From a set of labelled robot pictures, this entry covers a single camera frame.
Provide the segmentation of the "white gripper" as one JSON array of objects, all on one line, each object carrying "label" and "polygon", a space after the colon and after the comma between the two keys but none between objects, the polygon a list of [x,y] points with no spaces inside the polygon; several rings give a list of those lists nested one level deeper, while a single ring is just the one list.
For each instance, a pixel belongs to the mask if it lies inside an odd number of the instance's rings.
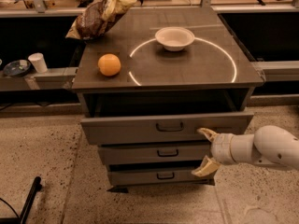
[{"label": "white gripper", "polygon": [[205,156],[200,166],[192,170],[193,175],[198,177],[208,176],[216,172],[221,164],[235,164],[231,154],[231,141],[234,137],[231,133],[216,133],[208,128],[199,128],[197,132],[211,142],[213,158]]}]

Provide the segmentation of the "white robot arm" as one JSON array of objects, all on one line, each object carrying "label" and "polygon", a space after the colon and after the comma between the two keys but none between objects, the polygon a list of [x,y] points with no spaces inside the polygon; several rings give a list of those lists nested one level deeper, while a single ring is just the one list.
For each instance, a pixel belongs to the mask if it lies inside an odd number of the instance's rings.
[{"label": "white robot arm", "polygon": [[216,133],[208,128],[200,128],[197,132],[211,143],[211,158],[205,156],[201,165],[192,170],[197,177],[211,175],[221,165],[239,163],[299,170],[299,140],[278,126],[263,126],[254,134]]}]

